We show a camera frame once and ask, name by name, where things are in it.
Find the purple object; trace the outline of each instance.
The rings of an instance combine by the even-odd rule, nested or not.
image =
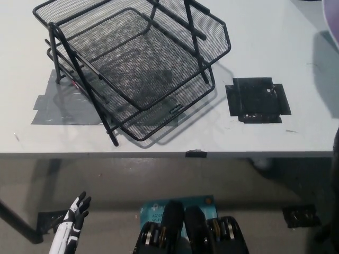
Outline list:
[[[323,0],[325,20],[339,49],[339,0]]]

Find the robotic hand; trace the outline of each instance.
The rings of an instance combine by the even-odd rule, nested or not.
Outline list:
[[[54,236],[49,254],[74,254],[78,245],[81,228],[87,209],[90,206],[91,197],[84,200],[86,192],[82,192],[68,209],[63,221],[60,223]]]

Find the robot finger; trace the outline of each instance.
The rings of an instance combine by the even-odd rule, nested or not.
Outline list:
[[[82,203],[83,199],[85,198],[85,196],[86,196],[86,192],[82,192],[82,193],[79,195],[79,197],[77,197],[77,198],[74,200],[73,204],[70,206],[70,209],[71,209],[74,213],[76,213],[77,210],[79,209],[79,207],[81,206],[81,203]]]
[[[79,213],[82,214],[83,212],[85,212],[89,206],[90,206],[90,202],[91,202],[91,197],[88,197],[87,199],[85,199],[85,201],[81,202],[79,205]]]
[[[71,236],[76,236],[76,237],[80,236],[80,230],[82,229],[82,227],[84,225],[84,220],[85,220],[85,218],[87,217],[88,214],[89,214],[89,212],[86,211],[83,214],[80,214],[79,216],[76,217],[75,223],[74,223],[73,228],[72,228],[72,232],[70,234]]]

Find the black tape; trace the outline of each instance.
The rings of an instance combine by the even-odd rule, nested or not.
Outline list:
[[[190,150],[186,152],[186,158],[206,158],[207,152],[203,152],[201,150]]]
[[[56,233],[67,212],[68,210],[38,213],[37,232],[48,234],[48,231],[53,229],[53,232]]]
[[[305,228],[321,225],[314,204],[284,207],[282,213],[288,228]]]
[[[282,84],[272,78],[234,78],[226,86],[229,112],[244,123],[281,123],[280,115],[290,115]]]

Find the black mesh desk tray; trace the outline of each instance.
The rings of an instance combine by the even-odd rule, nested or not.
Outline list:
[[[225,23],[194,0],[50,0],[33,14],[57,83],[77,84],[116,146],[116,128],[146,140],[211,92],[230,50]]]

